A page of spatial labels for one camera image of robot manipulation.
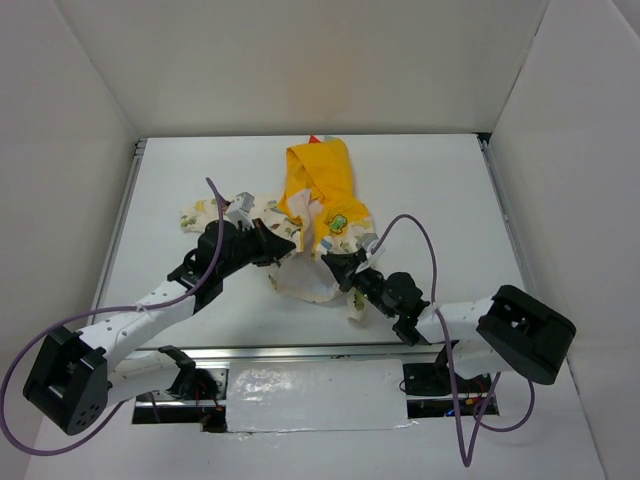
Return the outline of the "cream yellow dinosaur kids jacket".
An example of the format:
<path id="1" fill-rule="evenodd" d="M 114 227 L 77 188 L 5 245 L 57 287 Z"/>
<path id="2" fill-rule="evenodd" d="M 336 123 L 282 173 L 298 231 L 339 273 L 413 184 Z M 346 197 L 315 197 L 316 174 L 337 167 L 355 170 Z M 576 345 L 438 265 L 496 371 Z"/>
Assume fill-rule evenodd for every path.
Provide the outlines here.
<path id="1" fill-rule="evenodd" d="M 282 194 L 254 197 L 252 220 L 261 220 L 274 234 L 296 245 L 280 267 L 263 267 L 272 288 L 282 295 L 316 304 L 344 298 L 348 318 L 361 319 L 364 297 L 354 290 L 341 292 L 321 260 L 328 253 L 355 253 L 360 249 L 357 241 L 366 233 L 375 233 L 371 213 L 355 194 L 346 144 L 335 137 L 311 137 L 304 144 L 289 147 Z M 181 230 L 198 236 L 211 222 L 219 222 L 218 246 L 211 269 L 220 252 L 223 222 L 229 221 L 226 217 L 229 203 L 220 206 L 214 198 L 201 199 L 185 208 L 180 216 Z"/>

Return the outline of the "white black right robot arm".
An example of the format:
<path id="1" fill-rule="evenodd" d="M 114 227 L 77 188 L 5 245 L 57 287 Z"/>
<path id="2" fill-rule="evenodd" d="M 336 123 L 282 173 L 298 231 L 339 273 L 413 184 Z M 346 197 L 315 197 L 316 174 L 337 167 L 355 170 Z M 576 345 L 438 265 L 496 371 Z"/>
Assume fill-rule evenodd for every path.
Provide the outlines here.
<path id="1" fill-rule="evenodd" d="M 489 297 L 438 306 L 424 297 L 407 272 L 384 276 L 365 264 L 366 254 L 326 254 L 339 288 L 360 293 L 366 302 L 392 319 L 392 330 L 408 346 L 452 342 L 453 357 L 435 367 L 437 384 L 457 391 L 481 374 L 515 371 L 540 385 L 555 383 L 576 327 L 513 285 L 502 285 Z"/>

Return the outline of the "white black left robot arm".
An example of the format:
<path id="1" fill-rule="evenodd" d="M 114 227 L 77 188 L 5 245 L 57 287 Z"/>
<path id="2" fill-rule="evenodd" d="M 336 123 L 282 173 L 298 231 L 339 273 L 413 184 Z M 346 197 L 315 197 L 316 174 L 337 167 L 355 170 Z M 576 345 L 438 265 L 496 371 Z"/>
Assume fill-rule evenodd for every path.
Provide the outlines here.
<path id="1" fill-rule="evenodd" d="M 43 339 L 23 389 L 24 397 L 65 434 L 87 430 L 102 412 L 153 390 L 195 396 L 201 385 L 216 390 L 211 375 L 175 346 L 142 356 L 137 349 L 169 327 L 204 309 L 225 278 L 248 266 L 271 266 L 295 250 L 256 219 L 240 229 L 213 221 L 167 279 L 137 304 L 104 308 L 102 321 L 71 331 L 58 326 Z"/>

